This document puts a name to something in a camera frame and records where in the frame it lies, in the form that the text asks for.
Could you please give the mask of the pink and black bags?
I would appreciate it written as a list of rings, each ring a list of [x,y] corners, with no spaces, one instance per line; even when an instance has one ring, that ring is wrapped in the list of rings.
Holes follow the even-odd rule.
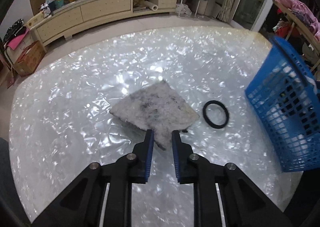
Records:
[[[29,29],[24,24],[24,20],[18,19],[8,28],[4,36],[4,49],[11,48],[15,50],[28,32]]]

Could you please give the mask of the grey speckled felt square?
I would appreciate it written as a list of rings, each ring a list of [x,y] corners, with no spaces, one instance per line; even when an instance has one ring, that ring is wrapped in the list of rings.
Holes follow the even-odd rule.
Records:
[[[144,87],[117,102],[110,114],[140,130],[152,130],[156,145],[167,150],[171,147],[171,133],[193,125],[199,115],[162,80]]]

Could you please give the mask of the white paper roll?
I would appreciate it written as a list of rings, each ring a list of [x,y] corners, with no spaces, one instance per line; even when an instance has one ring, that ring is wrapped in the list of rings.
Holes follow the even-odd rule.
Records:
[[[143,5],[146,6],[147,8],[149,8],[151,11],[157,11],[158,10],[158,6],[152,2],[149,1],[144,1]]]

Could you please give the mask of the blue plastic basket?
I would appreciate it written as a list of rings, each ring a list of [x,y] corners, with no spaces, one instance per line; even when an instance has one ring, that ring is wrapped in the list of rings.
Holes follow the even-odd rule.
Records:
[[[319,89],[290,43],[272,48],[245,95],[262,122],[284,172],[319,168]]]

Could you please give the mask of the cream TV cabinet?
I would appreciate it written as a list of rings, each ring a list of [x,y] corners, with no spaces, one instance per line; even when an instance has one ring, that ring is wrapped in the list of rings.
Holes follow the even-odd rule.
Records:
[[[151,11],[143,5],[149,1],[158,6]],[[30,28],[35,41],[47,46],[53,41],[122,19],[174,13],[177,0],[79,0],[60,8]]]

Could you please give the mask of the wooden clothes rack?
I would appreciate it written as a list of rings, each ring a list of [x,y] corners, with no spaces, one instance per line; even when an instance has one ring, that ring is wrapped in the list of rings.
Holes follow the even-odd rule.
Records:
[[[312,73],[319,71],[319,42],[310,32],[308,27],[302,23],[289,9],[277,4],[273,0],[273,4],[277,7],[278,13],[281,13],[284,18],[279,21],[274,28],[276,35],[284,38],[286,41],[289,39],[293,43],[298,40],[303,40],[303,46],[296,48],[302,52],[302,58],[309,66]]]

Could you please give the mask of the pink clothes pile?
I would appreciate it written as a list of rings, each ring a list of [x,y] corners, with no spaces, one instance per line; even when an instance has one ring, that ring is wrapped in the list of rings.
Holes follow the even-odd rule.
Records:
[[[304,23],[313,36],[319,42],[319,20],[311,10],[299,0],[274,0],[277,4],[289,9],[298,19]]]

